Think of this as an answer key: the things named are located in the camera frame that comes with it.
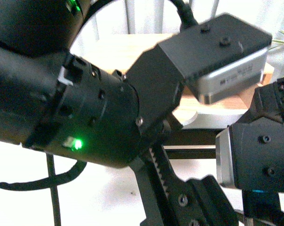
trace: cable connector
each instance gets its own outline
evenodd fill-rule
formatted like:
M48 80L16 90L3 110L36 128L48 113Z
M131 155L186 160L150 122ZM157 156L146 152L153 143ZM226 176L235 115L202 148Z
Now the cable connector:
M196 19L193 16L192 9L188 3L178 8L178 14L181 18L181 32L186 30L187 28L198 25Z

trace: silver metal housing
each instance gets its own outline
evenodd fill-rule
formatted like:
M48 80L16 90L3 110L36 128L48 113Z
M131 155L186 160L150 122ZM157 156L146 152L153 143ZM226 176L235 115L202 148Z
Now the silver metal housing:
M229 128L216 137L217 181L223 187L235 188Z
M196 98L212 104L261 81L268 47L202 76L195 84Z

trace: green led light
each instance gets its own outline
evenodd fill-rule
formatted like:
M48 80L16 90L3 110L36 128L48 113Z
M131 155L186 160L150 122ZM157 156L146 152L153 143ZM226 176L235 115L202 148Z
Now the green led light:
M81 140L76 139L76 140L74 141L74 149L75 149L75 150L81 149L81 148L82 148L82 145L83 145L83 143L82 143Z

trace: blue light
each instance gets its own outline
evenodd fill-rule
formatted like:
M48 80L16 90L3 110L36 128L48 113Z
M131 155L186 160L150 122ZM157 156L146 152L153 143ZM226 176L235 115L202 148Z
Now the blue light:
M265 191L260 191L260 190L252 190L252 192L265 193Z

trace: wooden table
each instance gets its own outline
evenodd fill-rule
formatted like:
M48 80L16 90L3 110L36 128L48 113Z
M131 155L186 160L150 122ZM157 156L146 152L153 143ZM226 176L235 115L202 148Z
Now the wooden table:
M84 58L108 73L112 73L115 69L126 73L143 51L171 36L172 34L112 35L99 40L93 46L93 51ZM270 80L272 72L273 68L267 65L265 82ZM181 103L173 113L183 125L190 124L200 113L241 115L247 111L256 87L258 85L213 105L200 104L191 92L185 89Z

